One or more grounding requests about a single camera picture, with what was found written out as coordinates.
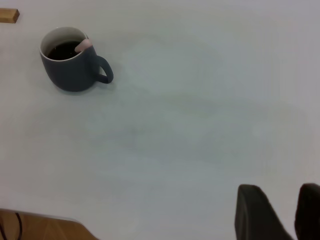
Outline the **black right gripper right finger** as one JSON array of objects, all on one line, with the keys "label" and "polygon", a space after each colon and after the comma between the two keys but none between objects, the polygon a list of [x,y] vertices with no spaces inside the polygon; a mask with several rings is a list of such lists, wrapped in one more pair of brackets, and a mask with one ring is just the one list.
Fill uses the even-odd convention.
[{"label": "black right gripper right finger", "polygon": [[305,183],[301,186],[294,222],[298,240],[320,239],[320,186]]}]

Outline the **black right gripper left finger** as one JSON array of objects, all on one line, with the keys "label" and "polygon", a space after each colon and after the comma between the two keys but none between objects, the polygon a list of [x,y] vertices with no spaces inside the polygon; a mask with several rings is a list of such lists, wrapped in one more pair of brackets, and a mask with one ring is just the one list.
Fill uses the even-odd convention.
[{"label": "black right gripper left finger", "polygon": [[234,219],[237,240],[291,240],[260,187],[241,184]]}]

